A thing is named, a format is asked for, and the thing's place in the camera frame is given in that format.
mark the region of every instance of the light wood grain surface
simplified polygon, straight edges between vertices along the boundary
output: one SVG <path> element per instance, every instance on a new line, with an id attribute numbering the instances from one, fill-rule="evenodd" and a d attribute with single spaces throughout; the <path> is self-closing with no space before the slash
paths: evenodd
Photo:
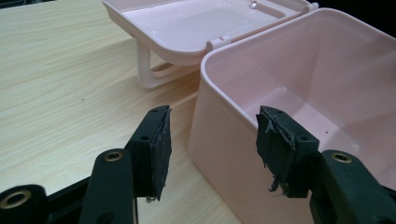
<path id="1" fill-rule="evenodd" d="M 167 185 L 160 202 L 139 200 L 140 223 L 240 223 L 187 154 L 199 73 L 143 89 L 134 49 L 100 0 L 0 9 L 0 191 L 50 195 L 89 176 L 148 110 L 170 105 Z"/>

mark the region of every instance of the black plastic arm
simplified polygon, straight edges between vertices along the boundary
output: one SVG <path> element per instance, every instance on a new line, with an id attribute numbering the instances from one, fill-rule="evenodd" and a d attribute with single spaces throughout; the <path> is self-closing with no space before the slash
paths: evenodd
<path id="1" fill-rule="evenodd" d="M 262 106 L 257 149 L 289 198 L 306 198 L 317 224 L 396 223 L 395 191 L 381 186 L 361 161 L 339 150 L 318 152 L 318 139 L 285 112 Z"/>
<path id="2" fill-rule="evenodd" d="M 160 200 L 171 147 L 168 105 L 151 109 L 125 149 L 95 161 L 92 176 L 47 196 L 38 185 L 0 194 L 1 224 L 137 223 L 137 197 Z"/>

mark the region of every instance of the open lid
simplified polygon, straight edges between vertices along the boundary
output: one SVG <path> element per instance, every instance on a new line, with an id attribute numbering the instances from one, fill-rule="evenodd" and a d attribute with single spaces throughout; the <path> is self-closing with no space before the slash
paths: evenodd
<path id="1" fill-rule="evenodd" d="M 318 8 L 305 0 L 104 0 L 109 15 L 165 61 L 199 64 L 207 51 Z"/>

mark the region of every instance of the pink plastic box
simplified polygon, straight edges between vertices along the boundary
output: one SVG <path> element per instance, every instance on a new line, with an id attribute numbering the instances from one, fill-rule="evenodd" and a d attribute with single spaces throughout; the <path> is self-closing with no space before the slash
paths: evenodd
<path id="1" fill-rule="evenodd" d="M 145 88 L 198 70 L 212 49 L 318 8 L 305 0 L 103 0 L 103 4 L 111 20 L 136 38 L 138 80 Z M 151 52 L 169 66 L 152 69 Z"/>
<path id="2" fill-rule="evenodd" d="M 396 40 L 345 13 L 317 9 L 208 53 L 189 153 L 245 223 L 311 223 L 308 200 L 268 192 L 256 152 L 260 105 L 357 156 L 396 189 Z"/>

